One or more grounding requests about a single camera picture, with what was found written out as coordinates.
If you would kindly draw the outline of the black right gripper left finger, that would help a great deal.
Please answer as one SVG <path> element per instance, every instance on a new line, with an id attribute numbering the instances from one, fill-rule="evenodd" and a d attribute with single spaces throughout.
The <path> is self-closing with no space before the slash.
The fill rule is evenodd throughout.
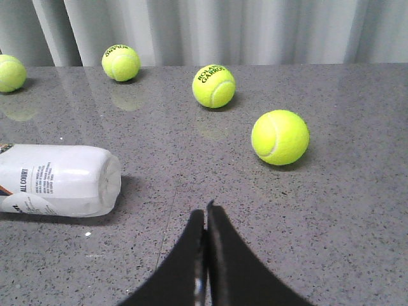
<path id="1" fill-rule="evenodd" d="M 204 305 L 207 260 L 204 212 L 194 210 L 167 258 L 121 305 Z"/>

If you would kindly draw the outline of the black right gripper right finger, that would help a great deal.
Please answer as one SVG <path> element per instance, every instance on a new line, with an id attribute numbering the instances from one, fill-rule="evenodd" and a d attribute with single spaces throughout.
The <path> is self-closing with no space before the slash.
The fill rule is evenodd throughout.
<path id="1" fill-rule="evenodd" d="M 221 206 L 211 201 L 207 211 L 213 305 L 310 305 L 257 258 Z"/>

